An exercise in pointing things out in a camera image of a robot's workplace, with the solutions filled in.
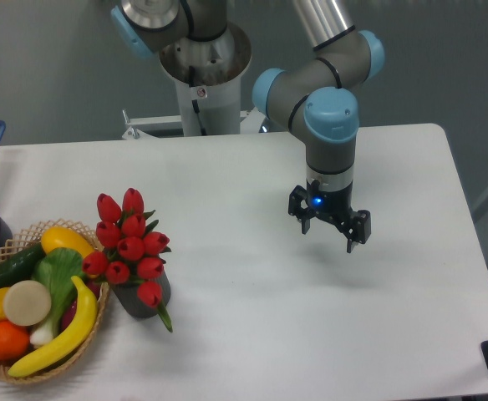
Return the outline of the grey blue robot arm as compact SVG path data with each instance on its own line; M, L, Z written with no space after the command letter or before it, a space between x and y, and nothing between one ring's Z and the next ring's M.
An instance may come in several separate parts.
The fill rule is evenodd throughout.
M307 231L312 219L335 226L348 249L364 244L371 215L351 206L358 102L353 88L384 66L384 47L356 29L341 1L296 1L314 57L288 72L268 69L252 102L304 143L307 179L291 192L288 212ZM224 1L119 1L111 18L140 58L157 56L174 82L184 135L241 130L241 77L252 60L248 36L227 17Z

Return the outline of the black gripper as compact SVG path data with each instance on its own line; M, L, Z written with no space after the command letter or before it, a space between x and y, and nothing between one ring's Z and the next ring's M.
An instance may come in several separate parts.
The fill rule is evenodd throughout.
M297 185L289 195L287 212L301 225L301 233L310 229L314 217L322 221L333 221L335 227L346 237L347 253L357 245L363 245L371 235L371 214L367 210L354 211L351 206L353 184L337 191L319 189L314 180L307 183L307 189Z

